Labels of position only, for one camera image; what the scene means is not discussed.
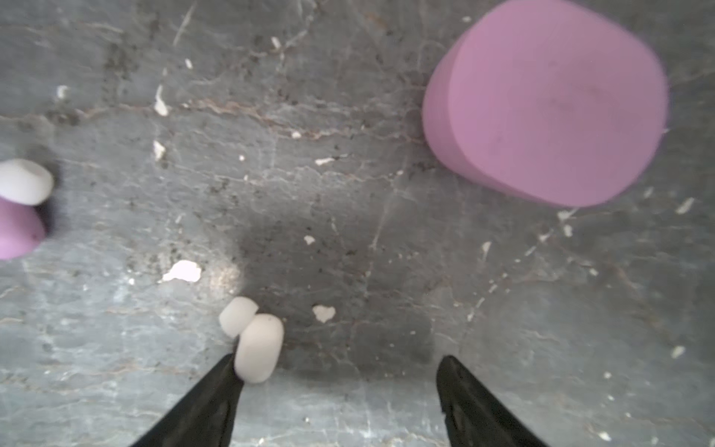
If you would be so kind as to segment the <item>white earbud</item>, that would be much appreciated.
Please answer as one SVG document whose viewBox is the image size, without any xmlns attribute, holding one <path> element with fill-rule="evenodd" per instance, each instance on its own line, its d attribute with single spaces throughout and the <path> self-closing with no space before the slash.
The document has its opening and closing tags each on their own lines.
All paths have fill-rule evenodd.
<svg viewBox="0 0 715 447">
<path fill-rule="evenodd" d="M 280 318 L 258 310 L 255 301 L 240 296 L 219 315 L 222 331 L 236 340 L 236 376 L 251 385 L 264 383 L 276 370 L 285 335 Z"/>
</svg>

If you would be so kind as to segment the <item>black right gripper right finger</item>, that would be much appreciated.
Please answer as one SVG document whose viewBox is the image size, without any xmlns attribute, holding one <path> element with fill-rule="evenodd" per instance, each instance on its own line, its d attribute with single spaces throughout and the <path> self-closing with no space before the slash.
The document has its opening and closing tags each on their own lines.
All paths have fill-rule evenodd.
<svg viewBox="0 0 715 447">
<path fill-rule="evenodd" d="M 443 357 L 436 385 L 450 445 L 547 447 L 456 357 Z"/>
</svg>

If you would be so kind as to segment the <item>purple earbud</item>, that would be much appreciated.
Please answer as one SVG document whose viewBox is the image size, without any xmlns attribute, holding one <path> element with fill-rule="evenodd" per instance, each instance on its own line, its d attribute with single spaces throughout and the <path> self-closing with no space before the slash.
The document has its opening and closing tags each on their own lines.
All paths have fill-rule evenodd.
<svg viewBox="0 0 715 447">
<path fill-rule="evenodd" d="M 34 251 L 47 231 L 36 206 L 48 200 L 55 186 L 45 167 L 27 159 L 1 163 L 1 259 L 12 260 Z"/>
</svg>

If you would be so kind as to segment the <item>pink oval earbud case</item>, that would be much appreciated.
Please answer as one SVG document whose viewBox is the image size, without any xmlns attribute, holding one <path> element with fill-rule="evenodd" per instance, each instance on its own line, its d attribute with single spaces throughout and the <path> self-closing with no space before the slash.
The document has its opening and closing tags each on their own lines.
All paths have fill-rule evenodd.
<svg viewBox="0 0 715 447">
<path fill-rule="evenodd" d="M 452 45 L 426 87 L 424 135 L 467 180 L 564 207 L 603 204 L 653 160 L 668 119 L 657 54 L 570 1 L 506 1 Z"/>
</svg>

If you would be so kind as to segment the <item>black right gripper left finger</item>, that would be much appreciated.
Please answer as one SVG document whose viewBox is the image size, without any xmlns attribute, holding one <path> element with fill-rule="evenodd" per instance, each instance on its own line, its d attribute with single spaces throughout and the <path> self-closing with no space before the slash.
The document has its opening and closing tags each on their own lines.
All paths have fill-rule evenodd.
<svg viewBox="0 0 715 447">
<path fill-rule="evenodd" d="M 224 356 L 133 447 L 227 447 L 244 382 Z"/>
</svg>

